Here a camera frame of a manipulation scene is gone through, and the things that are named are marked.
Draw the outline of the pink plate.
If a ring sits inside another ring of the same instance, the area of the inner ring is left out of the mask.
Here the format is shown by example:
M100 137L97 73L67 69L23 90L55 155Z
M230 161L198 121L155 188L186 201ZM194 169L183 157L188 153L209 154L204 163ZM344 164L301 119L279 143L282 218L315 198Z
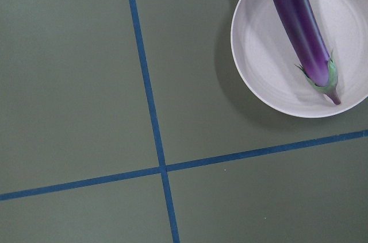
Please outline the pink plate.
M273 0L239 0L231 25L236 68L265 104L302 118L337 115L367 98L367 0L310 0L321 35L337 66L335 105L299 69Z

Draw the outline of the purple eggplant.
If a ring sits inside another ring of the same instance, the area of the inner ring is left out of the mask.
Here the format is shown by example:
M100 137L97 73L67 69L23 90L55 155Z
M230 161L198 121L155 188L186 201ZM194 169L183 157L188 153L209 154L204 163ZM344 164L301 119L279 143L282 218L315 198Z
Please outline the purple eggplant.
M273 0L289 41L300 61L297 66L308 83L341 104L337 93L338 71L328 52L309 0Z

